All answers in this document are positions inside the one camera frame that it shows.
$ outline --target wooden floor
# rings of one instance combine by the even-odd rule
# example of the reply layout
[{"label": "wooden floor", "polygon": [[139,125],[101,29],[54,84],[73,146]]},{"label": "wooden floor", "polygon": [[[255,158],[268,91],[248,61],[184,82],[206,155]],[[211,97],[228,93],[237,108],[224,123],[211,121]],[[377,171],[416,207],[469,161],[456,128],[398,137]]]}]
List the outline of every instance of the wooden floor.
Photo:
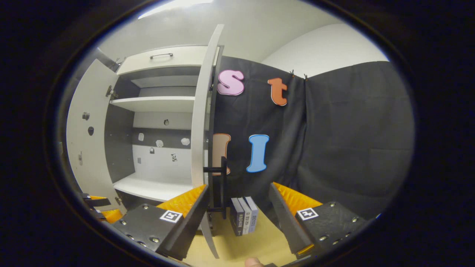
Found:
[{"label": "wooden floor", "polygon": [[219,259],[215,259],[206,240],[196,235],[188,255],[183,261],[194,267],[243,267],[248,257],[257,257],[264,265],[274,263],[282,266],[296,260],[290,252],[284,234],[259,210],[256,230],[253,233],[236,237],[229,222],[220,214],[213,215],[213,240]]}]

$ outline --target pink letter s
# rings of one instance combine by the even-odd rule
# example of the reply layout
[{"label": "pink letter s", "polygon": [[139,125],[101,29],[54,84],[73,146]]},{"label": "pink letter s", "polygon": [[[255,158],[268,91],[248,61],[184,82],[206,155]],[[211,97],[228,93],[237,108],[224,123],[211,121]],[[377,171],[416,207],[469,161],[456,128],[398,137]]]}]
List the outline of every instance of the pink letter s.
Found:
[{"label": "pink letter s", "polygon": [[239,95],[244,91],[241,80],[244,74],[238,70],[223,70],[218,75],[218,93],[222,95]]}]

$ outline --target ceiling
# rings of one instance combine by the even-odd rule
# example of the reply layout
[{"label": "ceiling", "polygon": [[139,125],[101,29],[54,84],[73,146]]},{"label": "ceiling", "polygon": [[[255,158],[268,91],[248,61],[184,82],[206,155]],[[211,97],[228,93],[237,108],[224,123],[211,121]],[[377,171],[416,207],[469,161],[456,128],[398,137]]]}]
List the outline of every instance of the ceiling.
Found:
[{"label": "ceiling", "polygon": [[107,36],[99,48],[115,60],[165,46],[207,44],[221,23],[219,44],[225,46],[225,56],[261,62],[304,33],[341,23],[299,0],[214,0],[138,20],[143,13]]}]

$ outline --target sticker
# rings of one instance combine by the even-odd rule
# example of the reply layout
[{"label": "sticker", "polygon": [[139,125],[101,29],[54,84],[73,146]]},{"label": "sticker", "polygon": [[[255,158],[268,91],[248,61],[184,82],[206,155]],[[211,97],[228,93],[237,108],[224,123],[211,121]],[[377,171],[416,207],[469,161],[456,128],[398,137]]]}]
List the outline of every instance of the sticker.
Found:
[{"label": "sticker", "polygon": [[218,75],[218,93],[221,95],[239,95],[244,91],[241,80],[244,74],[238,70],[223,70]]},{"label": "sticker", "polygon": [[169,222],[172,222],[172,223],[176,223],[176,222],[181,218],[182,215],[183,215],[183,213],[179,213],[179,212],[174,212],[174,211],[171,211],[171,210],[167,210],[167,211],[160,217],[160,219],[165,220],[165,221],[169,221]]},{"label": "sticker", "polygon": [[266,154],[266,143],[269,141],[269,136],[265,134],[255,134],[249,137],[249,142],[252,144],[251,164],[247,167],[247,172],[261,172],[267,168],[264,163],[264,156]]},{"label": "sticker", "polygon": [[182,143],[183,145],[189,145],[189,144],[190,144],[190,140],[189,140],[188,138],[182,138],[181,143]]},{"label": "sticker", "polygon": [[312,208],[298,210],[297,213],[302,220],[308,220],[311,218],[318,217],[318,214]]},{"label": "sticker", "polygon": [[274,78],[267,81],[270,84],[270,98],[276,105],[286,105],[287,99],[282,97],[282,90],[287,91],[287,86],[282,83],[281,78]]},{"label": "sticker", "polygon": [[[221,167],[221,157],[227,158],[229,141],[231,141],[231,135],[229,134],[213,134],[213,167]],[[226,174],[230,173],[231,170],[227,168]],[[221,173],[213,172],[213,175],[221,175]]]},{"label": "sticker", "polygon": [[78,160],[79,160],[79,165],[83,165],[83,152],[81,151],[81,153],[77,156]]},{"label": "sticker", "polygon": [[88,120],[89,117],[90,117],[89,112],[84,111],[84,112],[83,112],[83,120]]}]

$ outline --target finger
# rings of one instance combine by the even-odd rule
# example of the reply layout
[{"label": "finger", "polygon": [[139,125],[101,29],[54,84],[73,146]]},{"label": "finger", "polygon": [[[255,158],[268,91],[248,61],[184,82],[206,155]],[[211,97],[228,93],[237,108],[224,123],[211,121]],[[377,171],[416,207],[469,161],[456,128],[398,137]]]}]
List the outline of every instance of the finger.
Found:
[{"label": "finger", "polygon": [[250,257],[244,262],[245,267],[264,267],[256,257]]}]

